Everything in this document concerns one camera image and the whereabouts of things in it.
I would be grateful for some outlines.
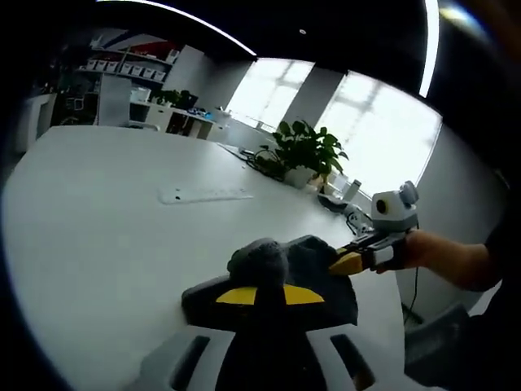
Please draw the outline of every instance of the person's arm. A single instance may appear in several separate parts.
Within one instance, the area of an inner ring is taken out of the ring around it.
[[[501,279],[500,264],[484,244],[461,244],[420,230],[406,240],[406,268],[426,267],[462,289],[478,292]]]

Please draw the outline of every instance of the plant pot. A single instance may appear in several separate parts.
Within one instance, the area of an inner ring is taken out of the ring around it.
[[[303,189],[314,174],[314,170],[301,165],[296,169],[290,169],[286,173],[284,183],[297,189]]]

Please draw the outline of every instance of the bright window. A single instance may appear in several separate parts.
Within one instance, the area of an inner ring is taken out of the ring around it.
[[[226,110],[236,120],[274,132],[312,67],[313,63],[293,59],[258,59]]]
[[[317,129],[325,126],[343,144],[344,174],[368,196],[414,184],[440,131],[441,116],[410,95],[359,73],[344,76]]]

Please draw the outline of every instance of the shelf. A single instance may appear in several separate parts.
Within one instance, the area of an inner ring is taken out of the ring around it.
[[[143,77],[143,76],[135,76],[135,75],[129,75],[129,74],[125,74],[125,73],[96,71],[95,69],[77,69],[76,72],[100,73],[100,74],[105,74],[105,75],[128,77],[130,79],[139,79],[139,80],[144,80],[144,81],[151,81],[152,83],[157,83],[157,84],[164,84],[164,81],[157,81],[157,80],[149,79],[149,78],[146,78],[146,77]]]
[[[157,58],[154,58],[154,57],[148,57],[147,55],[139,55],[137,53],[132,53],[130,51],[129,52],[125,52],[125,51],[111,51],[109,49],[93,49],[93,51],[100,51],[100,52],[103,52],[103,53],[112,53],[112,54],[117,54],[117,55],[131,55],[131,56],[137,57],[139,59],[147,59],[148,61],[153,61],[155,63],[160,63],[160,64],[163,64],[163,65],[170,65],[170,66],[173,65],[171,63],[167,63],[163,59],[157,59]]]

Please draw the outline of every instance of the desk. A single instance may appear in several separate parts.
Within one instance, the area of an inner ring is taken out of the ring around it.
[[[166,206],[165,185],[246,189],[250,200]],[[112,390],[183,323],[181,293],[225,274],[254,239],[352,234],[316,198],[275,182],[215,143],[102,126],[51,128],[3,196],[7,268],[30,330],[74,389]],[[403,371],[394,273],[352,277],[358,324]]]
[[[148,113],[145,122],[147,124],[158,125],[161,129],[161,132],[166,132],[172,114],[179,114],[185,116],[185,125],[188,122],[188,118],[195,119],[195,123],[197,125],[194,126],[194,128],[190,132],[190,137],[194,138],[206,139],[210,131],[212,130],[212,126],[217,124],[216,122],[209,120],[208,118],[197,116],[195,114],[190,114],[187,110],[181,110],[180,108],[167,108],[166,106],[150,102],[131,103],[148,107]]]

